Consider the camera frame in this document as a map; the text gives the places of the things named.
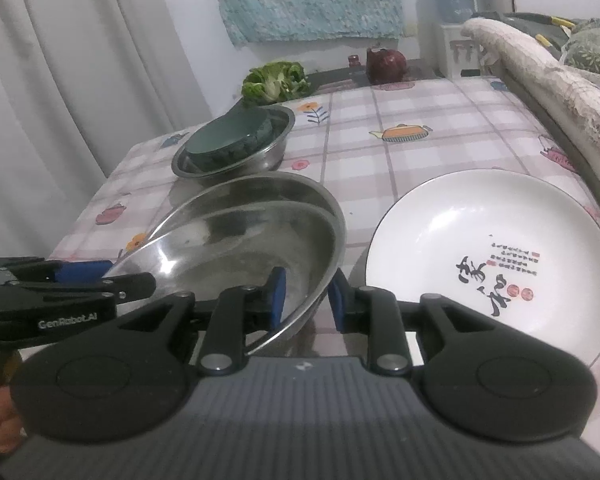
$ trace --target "gray ribbed surface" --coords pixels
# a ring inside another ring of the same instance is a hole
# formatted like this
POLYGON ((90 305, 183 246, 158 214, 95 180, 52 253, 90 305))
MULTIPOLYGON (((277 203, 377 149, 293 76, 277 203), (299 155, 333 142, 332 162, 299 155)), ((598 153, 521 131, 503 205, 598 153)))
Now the gray ribbed surface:
POLYGON ((203 380, 163 426, 126 442, 69 446, 40 437, 0 471, 9 480, 598 480, 575 438, 533 448, 474 440, 435 419, 406 381, 357 358, 251 358, 203 380))

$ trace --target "yellow strap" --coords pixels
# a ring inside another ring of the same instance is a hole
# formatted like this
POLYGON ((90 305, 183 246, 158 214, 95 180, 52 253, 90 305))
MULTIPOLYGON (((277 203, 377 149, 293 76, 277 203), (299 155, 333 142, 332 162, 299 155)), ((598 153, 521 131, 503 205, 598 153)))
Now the yellow strap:
POLYGON ((570 22, 569 20, 564 20, 564 19, 562 19, 562 18, 556 18, 555 16, 552 16, 552 17, 551 17, 551 22, 552 22, 554 25, 557 25, 558 27, 560 27, 561 25, 563 25, 563 26, 565 26, 565 27, 567 27, 567 28, 573 28, 573 27, 575 27, 575 26, 576 26, 576 24, 575 24, 575 23, 573 23, 573 22, 570 22))
POLYGON ((545 46, 545 47, 553 46, 551 44, 551 42, 547 38, 545 38, 542 34, 538 34, 536 36, 536 40, 538 40, 538 43, 542 44, 542 46, 545 46))

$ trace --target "checkered tablecloth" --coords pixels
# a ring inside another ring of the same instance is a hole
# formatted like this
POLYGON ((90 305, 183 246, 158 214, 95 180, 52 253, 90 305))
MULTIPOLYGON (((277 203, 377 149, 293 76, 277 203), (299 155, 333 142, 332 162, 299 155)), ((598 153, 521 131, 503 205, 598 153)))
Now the checkered tablecloth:
MULTIPOLYGON (((501 168, 531 174, 573 196, 600 225, 600 210, 582 179, 542 124, 498 80, 418 81, 285 105, 295 111, 296 126, 280 171, 320 182, 340 203, 347 223, 343 270, 354 285, 363 283, 365 251, 382 216, 409 190, 445 173, 501 168), (400 124, 428 135, 386 142, 400 124)), ((133 147, 52 257, 115 261, 199 192, 198 184, 176 179, 170 167, 177 147, 198 128, 133 147)), ((300 336, 305 355, 365 352, 363 336, 336 332, 326 303, 300 336)), ((592 370, 598 403, 584 438, 600 452, 600 357, 592 370)))

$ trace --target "human hand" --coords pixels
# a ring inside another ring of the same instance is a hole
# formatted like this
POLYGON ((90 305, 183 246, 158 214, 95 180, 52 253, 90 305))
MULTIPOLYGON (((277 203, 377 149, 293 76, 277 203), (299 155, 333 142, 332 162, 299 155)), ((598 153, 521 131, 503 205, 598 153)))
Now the human hand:
POLYGON ((23 439, 22 422, 16 413, 8 386, 0 388, 0 453, 13 450, 23 439))

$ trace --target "cabbage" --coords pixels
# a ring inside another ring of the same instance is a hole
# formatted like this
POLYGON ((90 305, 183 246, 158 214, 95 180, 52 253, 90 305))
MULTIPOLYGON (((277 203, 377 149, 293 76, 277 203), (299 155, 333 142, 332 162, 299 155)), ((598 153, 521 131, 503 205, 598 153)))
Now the cabbage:
POLYGON ((275 61, 252 68, 242 83, 246 105, 270 105, 306 97, 311 93, 298 62, 275 61))

